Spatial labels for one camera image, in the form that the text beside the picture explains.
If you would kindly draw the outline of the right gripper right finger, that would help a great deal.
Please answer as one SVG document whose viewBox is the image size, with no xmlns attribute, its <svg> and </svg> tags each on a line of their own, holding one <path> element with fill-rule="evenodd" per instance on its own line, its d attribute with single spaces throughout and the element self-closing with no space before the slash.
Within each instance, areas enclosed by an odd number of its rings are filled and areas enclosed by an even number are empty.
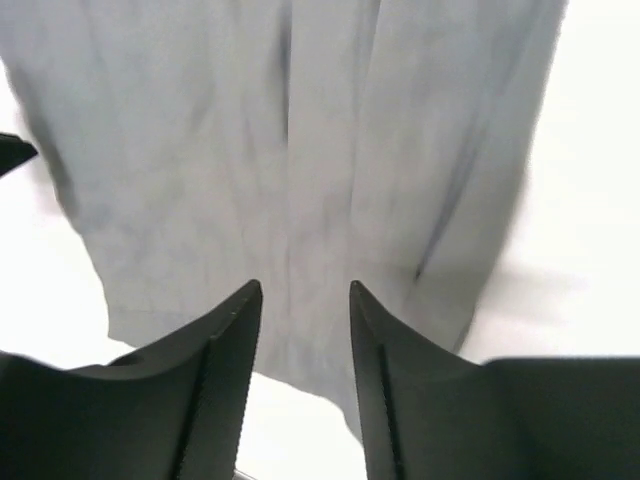
<svg viewBox="0 0 640 480">
<path fill-rule="evenodd" d="M 635 479 L 634 357 L 475 364 L 350 286 L 351 342 L 371 479 Z"/>
</svg>

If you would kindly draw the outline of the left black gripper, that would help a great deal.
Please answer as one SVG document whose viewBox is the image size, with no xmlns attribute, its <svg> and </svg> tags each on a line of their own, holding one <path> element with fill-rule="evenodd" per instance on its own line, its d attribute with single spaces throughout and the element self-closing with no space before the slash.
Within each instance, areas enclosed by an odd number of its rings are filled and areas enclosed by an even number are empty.
<svg viewBox="0 0 640 480">
<path fill-rule="evenodd" d="M 0 134 L 0 175 L 9 173 L 37 155 L 30 142 L 14 134 Z"/>
</svg>

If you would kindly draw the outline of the grey pleated skirt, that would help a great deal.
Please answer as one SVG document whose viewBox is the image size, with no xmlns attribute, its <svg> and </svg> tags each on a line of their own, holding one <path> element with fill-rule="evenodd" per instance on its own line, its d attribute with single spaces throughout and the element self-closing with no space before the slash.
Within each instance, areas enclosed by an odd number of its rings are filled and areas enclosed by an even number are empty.
<svg viewBox="0 0 640 480">
<path fill-rule="evenodd" d="M 255 369 L 360 420 L 363 282 L 458 351 L 505 243 L 562 1 L 5 1 L 1 59 L 141 345 L 261 282 Z"/>
</svg>

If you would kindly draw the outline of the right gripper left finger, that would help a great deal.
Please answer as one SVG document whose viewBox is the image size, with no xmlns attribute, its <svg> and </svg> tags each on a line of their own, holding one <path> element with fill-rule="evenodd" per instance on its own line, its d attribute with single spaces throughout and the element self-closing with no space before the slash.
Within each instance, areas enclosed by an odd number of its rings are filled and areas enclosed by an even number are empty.
<svg viewBox="0 0 640 480">
<path fill-rule="evenodd" d="M 230 479 L 261 323 L 250 281 L 107 365 L 1 357 L 5 479 Z"/>
</svg>

